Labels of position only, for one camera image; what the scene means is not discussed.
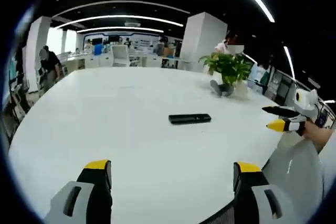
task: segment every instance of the white table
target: white table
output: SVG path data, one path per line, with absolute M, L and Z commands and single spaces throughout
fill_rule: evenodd
M 52 197 L 94 160 L 112 161 L 112 223 L 199 223 L 234 197 L 233 162 L 263 167 L 281 134 L 274 103 L 211 93 L 205 74 L 159 68 L 75 71 L 31 108 L 9 151 L 28 201 L 44 217 Z M 170 114 L 210 123 L 171 125 Z

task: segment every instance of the potted plant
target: potted plant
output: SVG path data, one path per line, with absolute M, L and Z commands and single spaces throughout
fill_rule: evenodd
M 231 95 L 234 86 L 246 80 L 250 73 L 250 66 L 245 63 L 243 55 L 232 56 L 213 52 L 210 56 L 200 57 L 199 60 L 202 59 L 205 59 L 204 65 L 209 67 L 209 74 L 212 75 L 214 72 L 218 72 L 222 76 L 223 84 L 220 84 L 219 88 L 214 87 L 215 83 L 213 81 L 211 82 L 212 87 L 219 95 L 221 95 L 222 92 L 226 92 L 226 96 Z

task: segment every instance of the white chair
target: white chair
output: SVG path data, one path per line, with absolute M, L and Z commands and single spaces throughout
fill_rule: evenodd
M 114 56 L 114 67 L 129 67 L 131 65 L 130 57 L 128 55 L 128 48 L 126 45 L 112 46 Z

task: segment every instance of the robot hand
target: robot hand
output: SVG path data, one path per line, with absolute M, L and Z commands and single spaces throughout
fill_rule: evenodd
M 296 131 L 300 136 L 305 130 L 305 122 L 315 114 L 318 96 L 316 90 L 310 92 L 297 89 L 294 97 L 294 107 L 270 106 L 263 110 L 279 116 L 279 119 L 266 125 L 269 129 L 278 132 Z
M 68 182 L 50 203 L 47 224 L 111 223 L 111 162 L 93 161 L 85 166 L 77 181 Z

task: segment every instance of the person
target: person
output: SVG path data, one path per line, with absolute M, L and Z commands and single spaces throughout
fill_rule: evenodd
M 255 88 L 259 93 L 265 93 L 266 85 L 271 70 L 271 61 L 273 56 L 264 58 L 261 63 L 254 63 L 251 68 L 250 75 L 247 79 L 247 85 L 250 88 Z
M 230 44 L 234 45 L 236 43 L 237 37 L 238 36 L 236 34 L 232 35 L 230 34 L 230 32 L 228 32 L 225 39 L 215 47 L 215 51 L 223 54 L 232 55 L 232 52 L 230 52 L 230 50 L 228 49 L 228 43 L 230 42 Z
M 333 129 L 322 129 L 316 124 L 306 121 L 303 136 L 311 139 L 315 144 L 323 148 L 319 153 L 323 170 L 324 196 L 327 195 L 336 177 L 336 131 Z
M 215 52 L 220 52 L 223 54 L 231 54 L 228 47 L 228 39 L 224 39 L 221 43 L 219 43 L 216 47 L 215 47 Z
M 119 37 L 118 45 L 122 45 L 122 37 Z
M 125 41 L 124 45 L 127 45 L 128 48 L 130 48 L 130 46 L 132 45 L 132 42 L 130 41 L 130 38 L 126 38 L 126 41 Z
M 61 62 L 56 54 L 49 51 L 48 46 L 44 46 L 40 51 L 41 67 L 44 69 L 43 75 L 43 89 L 47 92 L 60 79 L 60 65 Z
M 84 45 L 84 51 L 91 51 L 92 50 L 92 42 L 91 40 L 87 40 Z

